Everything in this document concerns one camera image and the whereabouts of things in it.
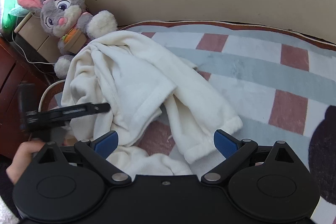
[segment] silver screw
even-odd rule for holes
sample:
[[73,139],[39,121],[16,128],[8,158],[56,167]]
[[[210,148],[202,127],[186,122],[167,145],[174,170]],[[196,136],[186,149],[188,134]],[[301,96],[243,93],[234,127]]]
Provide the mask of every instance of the silver screw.
[[125,173],[115,173],[112,175],[114,181],[124,181],[128,179],[128,175]]
[[221,179],[221,175],[217,173],[207,173],[204,175],[204,178],[207,181],[217,181]]

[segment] red wooden cabinet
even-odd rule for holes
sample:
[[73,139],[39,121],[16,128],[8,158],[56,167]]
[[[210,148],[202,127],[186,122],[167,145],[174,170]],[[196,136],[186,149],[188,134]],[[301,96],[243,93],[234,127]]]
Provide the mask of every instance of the red wooden cabinet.
[[11,46],[0,39],[0,154],[13,158],[27,137],[20,130],[17,86],[35,84],[37,100],[48,86],[42,73],[28,64]]

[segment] rabbit eye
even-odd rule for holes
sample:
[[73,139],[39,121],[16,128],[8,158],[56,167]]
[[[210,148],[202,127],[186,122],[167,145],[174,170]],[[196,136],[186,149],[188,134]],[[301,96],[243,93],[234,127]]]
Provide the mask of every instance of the rabbit eye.
[[45,25],[47,25],[49,28],[51,28],[54,23],[53,23],[53,20],[50,18],[50,17],[46,17],[45,20],[44,20],[44,23]]
[[60,0],[60,1],[55,1],[55,6],[60,9],[60,10],[65,10],[68,9],[70,6],[71,2],[70,0]]

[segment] pink nose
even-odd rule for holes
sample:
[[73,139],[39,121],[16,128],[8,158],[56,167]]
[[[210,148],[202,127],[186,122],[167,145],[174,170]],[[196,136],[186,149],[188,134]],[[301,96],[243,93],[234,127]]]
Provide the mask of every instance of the pink nose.
[[63,24],[66,24],[67,22],[68,22],[68,20],[65,17],[61,17],[58,20],[58,25],[63,25]]

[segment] white fluffy paw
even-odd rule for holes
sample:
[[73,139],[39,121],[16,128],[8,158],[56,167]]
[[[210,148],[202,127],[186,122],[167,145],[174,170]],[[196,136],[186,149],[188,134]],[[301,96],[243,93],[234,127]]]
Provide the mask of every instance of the white fluffy paw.
[[114,15],[106,10],[96,14],[86,27],[86,32],[91,39],[102,37],[117,30],[118,24]]
[[57,60],[56,64],[54,65],[54,71],[59,79],[67,78],[72,59],[72,55],[63,55]]

